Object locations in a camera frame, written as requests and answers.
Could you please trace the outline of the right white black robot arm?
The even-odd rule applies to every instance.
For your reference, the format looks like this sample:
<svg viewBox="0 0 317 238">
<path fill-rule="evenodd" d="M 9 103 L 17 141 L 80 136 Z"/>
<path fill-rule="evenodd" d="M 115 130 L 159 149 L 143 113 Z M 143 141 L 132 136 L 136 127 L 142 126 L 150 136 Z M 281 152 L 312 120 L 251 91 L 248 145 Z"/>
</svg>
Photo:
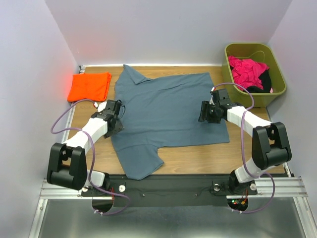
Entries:
<svg viewBox="0 0 317 238">
<path fill-rule="evenodd" d="M 240 193 L 251 181 L 269 169 L 291 160 L 292 152 L 286 127 L 281 122 L 270 122 L 251 113 L 249 109 L 231 102 L 226 89 L 211 90 L 211 99 L 202 101 L 198 121 L 220 123 L 222 120 L 240 127 L 240 140 L 244 133 L 252 138 L 252 157 L 242 155 L 243 165 L 232 171 L 228 189 Z"/>
</svg>

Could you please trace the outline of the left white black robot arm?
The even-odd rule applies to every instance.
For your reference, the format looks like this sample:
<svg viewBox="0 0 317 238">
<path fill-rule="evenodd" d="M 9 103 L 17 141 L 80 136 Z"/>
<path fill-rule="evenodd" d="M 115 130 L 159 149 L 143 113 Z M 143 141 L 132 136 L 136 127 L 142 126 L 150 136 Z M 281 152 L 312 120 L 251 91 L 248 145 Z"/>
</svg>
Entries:
<svg viewBox="0 0 317 238">
<path fill-rule="evenodd" d="M 51 147 L 47 171 L 47 182 L 73 190 L 90 186 L 89 177 L 98 178 L 93 190 L 98 195 L 110 191 L 110 183 L 105 175 L 87 169 L 86 154 L 101 137 L 109 138 L 123 130 L 120 121 L 120 109 L 124 107 L 121 100 L 94 102 L 97 109 L 83 128 L 76 128 L 77 133 L 70 139 L 55 143 Z"/>
</svg>

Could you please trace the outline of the blue-grey t-shirt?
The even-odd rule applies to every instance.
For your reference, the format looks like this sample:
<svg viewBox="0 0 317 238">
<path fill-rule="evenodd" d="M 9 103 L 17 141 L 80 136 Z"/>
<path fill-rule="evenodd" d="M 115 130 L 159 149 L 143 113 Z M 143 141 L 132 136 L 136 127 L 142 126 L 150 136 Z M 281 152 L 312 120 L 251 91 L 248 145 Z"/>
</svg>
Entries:
<svg viewBox="0 0 317 238">
<path fill-rule="evenodd" d="M 161 147 L 229 142 L 225 122 L 198 121 L 212 87 L 207 72 L 150 79 L 124 65 L 115 84 L 115 99 L 125 106 L 124 129 L 111 141 L 129 179 L 142 180 L 158 170 Z"/>
</svg>

